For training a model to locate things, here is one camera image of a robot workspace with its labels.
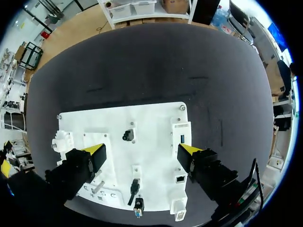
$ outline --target red object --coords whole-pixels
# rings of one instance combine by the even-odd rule
[[[49,34],[45,31],[41,32],[40,34],[44,39],[47,39],[49,37]]]

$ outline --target person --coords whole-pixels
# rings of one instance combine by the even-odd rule
[[[284,87],[281,89],[284,89],[284,93],[279,96],[279,101],[283,101],[288,99],[289,92],[291,90],[291,83],[292,78],[294,78],[297,75],[297,66],[294,62],[292,62],[289,67],[285,64],[283,60],[279,60],[277,62],[278,68],[284,83]]]

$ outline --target black table surface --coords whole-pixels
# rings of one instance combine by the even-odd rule
[[[56,167],[51,148],[62,112],[183,101],[192,145],[211,148],[242,181],[257,158],[262,174],[273,136],[273,107],[265,69],[245,42],[212,29],[178,24],[137,25],[96,35],[60,53],[34,75],[27,131],[37,173]],[[75,197],[67,207],[104,221],[189,227],[217,207],[187,182],[187,214],[119,210]]]

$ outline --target white bin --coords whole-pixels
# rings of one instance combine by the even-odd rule
[[[132,15],[131,11],[131,4],[128,3],[126,5],[117,6],[111,9],[108,9],[112,14],[113,18],[123,18],[123,17],[130,17]]]
[[[155,13],[155,4],[157,0],[134,0],[134,6],[137,15],[146,15]]]

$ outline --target chair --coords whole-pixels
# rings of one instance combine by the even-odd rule
[[[239,34],[239,38],[249,45],[253,45],[253,36],[249,32],[250,18],[237,7],[231,0],[229,1],[229,15],[227,21]]]

